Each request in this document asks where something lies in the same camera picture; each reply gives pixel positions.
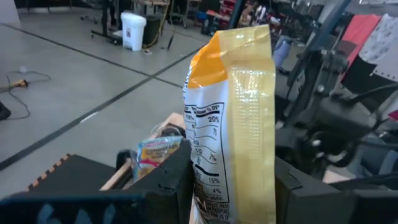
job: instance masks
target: red object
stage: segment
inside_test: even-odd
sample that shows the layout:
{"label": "red object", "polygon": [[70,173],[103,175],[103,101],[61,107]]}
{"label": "red object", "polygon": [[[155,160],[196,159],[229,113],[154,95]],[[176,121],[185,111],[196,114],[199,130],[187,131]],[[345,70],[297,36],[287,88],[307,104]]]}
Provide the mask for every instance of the red object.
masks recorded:
{"label": "red object", "polygon": [[381,16],[376,15],[355,15],[353,17],[343,36],[343,40],[356,44],[355,49],[347,58],[349,65],[353,63],[380,19]]}

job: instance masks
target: white trash can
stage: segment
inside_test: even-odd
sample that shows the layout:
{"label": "white trash can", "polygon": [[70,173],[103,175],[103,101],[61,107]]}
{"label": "white trash can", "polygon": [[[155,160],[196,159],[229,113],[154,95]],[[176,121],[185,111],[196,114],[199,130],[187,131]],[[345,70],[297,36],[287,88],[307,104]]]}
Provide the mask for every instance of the white trash can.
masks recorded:
{"label": "white trash can", "polygon": [[123,23],[123,47],[133,51],[141,50],[147,19],[130,12],[122,12],[121,19]]}

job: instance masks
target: concrete floor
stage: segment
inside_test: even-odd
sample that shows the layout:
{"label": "concrete floor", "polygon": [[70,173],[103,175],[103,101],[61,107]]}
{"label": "concrete floor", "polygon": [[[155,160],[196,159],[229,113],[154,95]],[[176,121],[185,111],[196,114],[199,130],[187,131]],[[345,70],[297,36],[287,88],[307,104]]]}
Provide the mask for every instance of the concrete floor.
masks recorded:
{"label": "concrete floor", "polygon": [[[13,90],[31,116],[0,122],[0,197],[24,190],[66,153],[111,166],[121,149],[135,147],[172,112],[182,113],[181,87],[190,59],[209,37],[198,29],[166,26],[151,55],[90,37],[100,25],[81,21],[84,11],[23,14],[21,24],[0,26],[0,86],[6,72],[24,65],[49,82]],[[37,75],[10,75],[37,80]],[[0,95],[12,117],[25,109]]]}

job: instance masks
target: small snack package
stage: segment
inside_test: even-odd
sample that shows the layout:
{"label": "small snack package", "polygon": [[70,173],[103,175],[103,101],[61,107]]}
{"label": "small snack package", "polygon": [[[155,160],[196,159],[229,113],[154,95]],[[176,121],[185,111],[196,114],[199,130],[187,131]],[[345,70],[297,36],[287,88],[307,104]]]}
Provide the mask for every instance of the small snack package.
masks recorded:
{"label": "small snack package", "polygon": [[134,183],[161,165],[180,147],[182,139],[182,136],[169,136],[139,143],[137,152],[131,153],[131,159],[136,160],[132,168]]}
{"label": "small snack package", "polygon": [[275,66],[268,26],[218,31],[183,88],[196,223],[276,223]]}

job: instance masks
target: nutrition facts label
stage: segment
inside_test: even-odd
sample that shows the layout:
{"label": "nutrition facts label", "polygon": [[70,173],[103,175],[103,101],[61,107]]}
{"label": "nutrition facts label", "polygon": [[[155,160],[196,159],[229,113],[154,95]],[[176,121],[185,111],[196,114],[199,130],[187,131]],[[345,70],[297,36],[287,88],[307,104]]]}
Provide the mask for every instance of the nutrition facts label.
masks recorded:
{"label": "nutrition facts label", "polygon": [[192,146],[195,195],[207,202],[229,203],[221,138],[224,103],[185,105],[187,139]]}

